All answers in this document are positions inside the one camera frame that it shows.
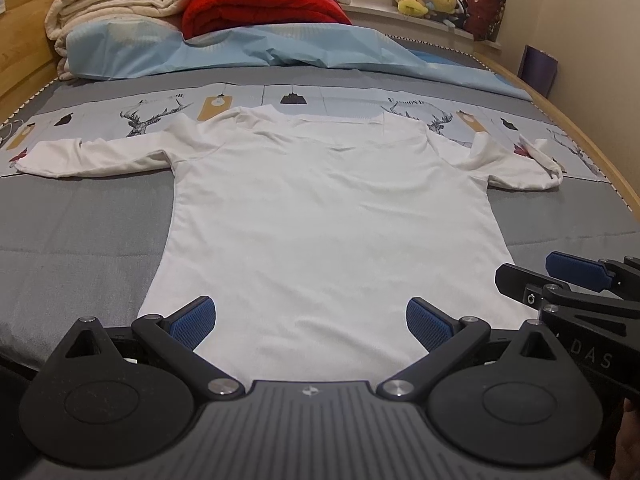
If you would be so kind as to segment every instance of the blue gripper pad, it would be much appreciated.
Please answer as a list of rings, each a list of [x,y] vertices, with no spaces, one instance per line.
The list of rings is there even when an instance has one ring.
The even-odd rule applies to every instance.
[[[579,285],[594,292],[610,289],[614,273],[604,264],[554,251],[546,257],[546,272],[558,280]]]
[[[165,319],[164,329],[187,348],[194,350],[216,325],[216,306],[201,296]]]
[[[447,316],[422,298],[412,298],[406,306],[406,326],[429,352],[460,330],[458,320]]]

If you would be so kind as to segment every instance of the red quilt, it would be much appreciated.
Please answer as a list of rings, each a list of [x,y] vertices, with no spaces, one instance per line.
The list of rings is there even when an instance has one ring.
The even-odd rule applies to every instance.
[[[192,0],[182,16],[182,34],[194,36],[271,23],[344,23],[351,25],[335,0]]]

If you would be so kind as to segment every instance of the dark red cushion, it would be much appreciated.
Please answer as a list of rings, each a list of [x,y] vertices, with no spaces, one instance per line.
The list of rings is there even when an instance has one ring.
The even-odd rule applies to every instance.
[[[469,17],[465,30],[474,35],[474,40],[487,40],[502,21],[507,0],[466,0]]]
[[[335,0],[192,0],[182,17],[182,34],[194,36],[271,23],[344,23],[351,25]]]

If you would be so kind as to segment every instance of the window sill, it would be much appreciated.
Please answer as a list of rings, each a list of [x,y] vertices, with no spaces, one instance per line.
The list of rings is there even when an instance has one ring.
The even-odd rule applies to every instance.
[[[400,14],[391,2],[354,0],[351,5],[340,4],[340,6],[354,22],[354,25],[376,28],[383,34],[389,34],[389,32],[380,30],[379,27],[375,26],[375,23],[387,23],[393,26],[394,30],[398,30],[398,27],[404,27],[406,29],[405,35],[408,38],[428,41],[448,48],[456,48],[456,50],[461,50],[468,54],[472,54],[479,45],[482,45],[482,50],[488,48],[495,51],[496,54],[499,54],[502,50],[502,46],[497,41],[474,42],[473,36],[460,28],[450,28],[443,23]],[[447,37],[449,41],[446,41],[446,44],[442,44]]]

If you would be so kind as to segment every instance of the silver bolt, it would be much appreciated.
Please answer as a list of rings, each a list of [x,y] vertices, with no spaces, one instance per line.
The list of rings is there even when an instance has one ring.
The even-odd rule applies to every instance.
[[[391,379],[382,385],[382,389],[390,395],[402,397],[410,394],[414,390],[414,386],[409,381]]]
[[[213,379],[207,384],[209,391],[216,395],[230,395],[236,392],[239,387],[238,381],[229,378]]]

